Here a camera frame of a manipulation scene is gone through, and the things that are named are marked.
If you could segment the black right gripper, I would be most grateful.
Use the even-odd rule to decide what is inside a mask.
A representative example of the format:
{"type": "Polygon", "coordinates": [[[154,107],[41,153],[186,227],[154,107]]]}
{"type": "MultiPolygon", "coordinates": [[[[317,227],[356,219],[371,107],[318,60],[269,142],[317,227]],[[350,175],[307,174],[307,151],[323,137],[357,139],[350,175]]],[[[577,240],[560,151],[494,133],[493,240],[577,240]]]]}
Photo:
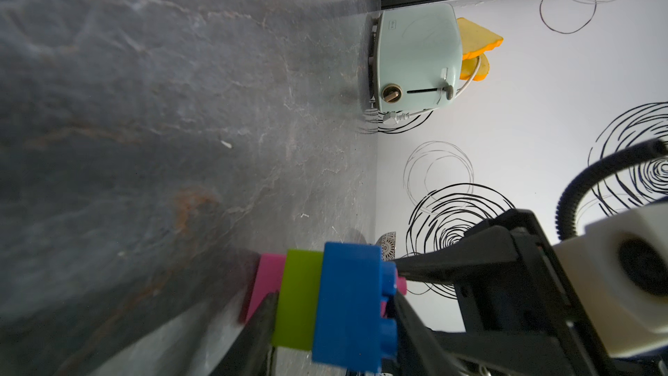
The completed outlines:
{"type": "Polygon", "coordinates": [[[411,281],[452,285],[467,375],[617,373],[536,217],[510,210],[457,244],[396,261],[411,281]]]}

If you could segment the lime green long lego brick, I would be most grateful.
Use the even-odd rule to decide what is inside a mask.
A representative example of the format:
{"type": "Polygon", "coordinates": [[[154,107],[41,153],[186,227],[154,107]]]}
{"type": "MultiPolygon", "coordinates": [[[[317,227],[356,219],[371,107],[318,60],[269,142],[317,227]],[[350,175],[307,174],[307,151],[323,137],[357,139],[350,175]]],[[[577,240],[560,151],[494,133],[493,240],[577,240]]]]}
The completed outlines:
{"type": "Polygon", "coordinates": [[[287,253],[271,344],[311,351],[316,327],[323,252],[287,253]]]}

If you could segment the blue long lego brick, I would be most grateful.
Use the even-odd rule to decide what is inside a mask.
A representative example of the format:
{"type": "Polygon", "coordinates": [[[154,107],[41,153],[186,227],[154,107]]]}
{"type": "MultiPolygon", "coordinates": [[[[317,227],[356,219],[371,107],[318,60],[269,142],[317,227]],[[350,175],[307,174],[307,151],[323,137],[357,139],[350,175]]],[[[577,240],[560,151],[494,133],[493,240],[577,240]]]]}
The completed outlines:
{"type": "Polygon", "coordinates": [[[379,373],[398,352],[398,327],[382,315],[397,294],[394,263],[376,245],[328,242],[318,294],[314,361],[359,373],[379,373]]]}

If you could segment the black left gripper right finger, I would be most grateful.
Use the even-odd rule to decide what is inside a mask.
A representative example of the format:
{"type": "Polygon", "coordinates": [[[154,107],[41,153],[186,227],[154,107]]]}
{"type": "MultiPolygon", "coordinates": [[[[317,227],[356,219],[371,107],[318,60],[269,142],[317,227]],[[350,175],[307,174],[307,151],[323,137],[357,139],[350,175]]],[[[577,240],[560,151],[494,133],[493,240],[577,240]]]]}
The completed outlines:
{"type": "Polygon", "coordinates": [[[455,356],[462,332],[434,332],[426,327],[401,293],[391,300],[397,323],[398,375],[467,375],[469,368],[455,356]]]}

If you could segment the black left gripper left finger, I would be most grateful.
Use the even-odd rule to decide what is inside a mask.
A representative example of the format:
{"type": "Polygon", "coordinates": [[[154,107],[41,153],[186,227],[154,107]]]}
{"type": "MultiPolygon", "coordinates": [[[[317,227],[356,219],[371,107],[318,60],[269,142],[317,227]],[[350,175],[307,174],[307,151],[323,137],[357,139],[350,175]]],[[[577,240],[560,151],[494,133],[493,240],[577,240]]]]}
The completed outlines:
{"type": "Polygon", "coordinates": [[[265,296],[254,315],[210,375],[275,375],[277,348],[272,345],[272,337],[277,311],[278,293],[273,292],[265,296]]]}

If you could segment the pink square lego brick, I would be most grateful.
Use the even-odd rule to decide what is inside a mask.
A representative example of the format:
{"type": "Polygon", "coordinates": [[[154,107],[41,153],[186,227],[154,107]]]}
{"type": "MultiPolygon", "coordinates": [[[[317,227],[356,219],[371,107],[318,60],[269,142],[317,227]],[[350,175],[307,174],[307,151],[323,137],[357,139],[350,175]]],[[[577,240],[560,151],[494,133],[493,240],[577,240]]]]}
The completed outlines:
{"type": "MultiPolygon", "coordinates": [[[[247,320],[251,319],[252,315],[254,315],[255,311],[266,295],[273,292],[277,292],[279,294],[285,268],[286,256],[287,254],[262,255],[259,263],[259,271],[257,272],[257,276],[255,278],[247,320]]],[[[406,293],[406,289],[404,287],[397,287],[397,294],[398,293],[404,295],[406,293]]],[[[383,306],[387,303],[382,304],[382,314],[384,311],[383,306]]]]}

